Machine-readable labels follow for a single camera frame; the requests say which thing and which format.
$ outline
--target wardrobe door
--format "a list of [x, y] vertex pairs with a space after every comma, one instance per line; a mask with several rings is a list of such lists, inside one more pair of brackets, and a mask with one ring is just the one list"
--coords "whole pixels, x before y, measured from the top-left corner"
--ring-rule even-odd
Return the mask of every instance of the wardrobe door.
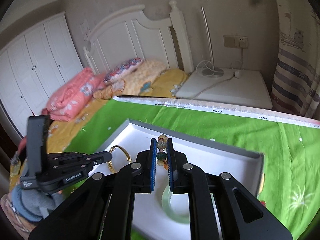
[[33, 114], [14, 78], [7, 51], [0, 55], [0, 99], [17, 130], [25, 136], [28, 117]]
[[65, 82], [83, 70], [64, 16], [44, 23], [53, 57]]
[[25, 37], [22, 36], [8, 48], [13, 74], [26, 102], [35, 115], [41, 114], [48, 96], [42, 87], [31, 62]]
[[28, 32], [25, 37], [34, 70], [50, 97], [65, 82], [54, 61], [44, 26], [41, 24]]

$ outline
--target blue cloth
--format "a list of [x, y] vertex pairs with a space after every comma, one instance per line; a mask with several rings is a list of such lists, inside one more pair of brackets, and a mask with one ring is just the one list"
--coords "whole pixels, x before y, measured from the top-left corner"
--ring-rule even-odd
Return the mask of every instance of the blue cloth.
[[49, 213], [55, 210], [64, 200], [59, 193], [47, 194], [41, 190], [22, 190], [21, 199], [23, 206], [32, 214], [43, 216], [40, 208], [47, 209]]
[[21, 194], [22, 194], [22, 188], [20, 185], [16, 185], [11, 191], [12, 205], [14, 206], [16, 211], [30, 222], [41, 221], [42, 216], [35, 215], [25, 208], [25, 206], [22, 203]]

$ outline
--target gold chain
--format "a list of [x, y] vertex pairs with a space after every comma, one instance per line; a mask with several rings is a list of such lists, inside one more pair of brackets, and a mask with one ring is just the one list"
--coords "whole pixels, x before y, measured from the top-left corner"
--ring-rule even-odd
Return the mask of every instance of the gold chain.
[[[128, 153], [123, 147], [121, 147], [121, 146], [119, 146], [119, 145], [112, 146], [112, 147], [110, 148], [110, 151], [109, 151], [109, 152], [112, 153], [117, 147], [124, 152], [125, 156], [127, 157], [127, 161], [128, 161], [129, 163], [131, 163], [131, 162], [132, 162], [132, 159], [131, 159], [129, 153]], [[112, 173], [117, 173], [117, 171], [115, 170], [115, 168], [114, 168], [113, 165], [112, 165], [112, 161], [107, 162], [107, 164], [108, 164], [109, 170], [110, 170]]]

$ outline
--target wall outlet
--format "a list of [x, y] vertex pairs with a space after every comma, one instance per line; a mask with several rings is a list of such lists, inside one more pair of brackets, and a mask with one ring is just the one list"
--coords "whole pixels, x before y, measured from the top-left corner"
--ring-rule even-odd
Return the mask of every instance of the wall outlet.
[[90, 33], [90, 28], [87, 19], [84, 19], [82, 23], [80, 23], [81, 33], [83, 35], [83, 39], [87, 41], [88, 35]]
[[223, 40], [226, 48], [248, 48], [248, 37], [246, 36], [223, 35]]

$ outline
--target curtain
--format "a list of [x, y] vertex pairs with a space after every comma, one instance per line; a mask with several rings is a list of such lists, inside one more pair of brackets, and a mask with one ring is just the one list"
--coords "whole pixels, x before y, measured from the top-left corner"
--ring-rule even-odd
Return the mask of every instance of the curtain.
[[320, 21], [307, 0], [277, 4], [280, 41], [273, 109], [311, 118], [320, 100]]

